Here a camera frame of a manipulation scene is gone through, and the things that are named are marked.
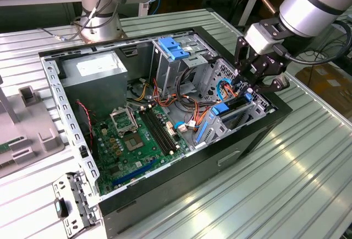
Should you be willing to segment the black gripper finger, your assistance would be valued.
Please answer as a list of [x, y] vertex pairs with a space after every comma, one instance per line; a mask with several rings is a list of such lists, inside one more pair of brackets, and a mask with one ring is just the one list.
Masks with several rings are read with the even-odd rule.
[[248, 88], [253, 87], [253, 74], [250, 72], [252, 62], [255, 60], [255, 50], [249, 45], [244, 37], [238, 37], [234, 53], [234, 67], [237, 74], [233, 79], [233, 85], [243, 82]]
[[279, 91], [282, 91], [288, 87], [290, 87], [289, 80], [282, 73], [282, 74], [274, 77], [270, 84], [266, 84], [262, 80], [260, 80], [258, 83], [256, 83], [252, 87], [252, 89], [257, 94], [266, 94], [266, 93], [279, 92]]

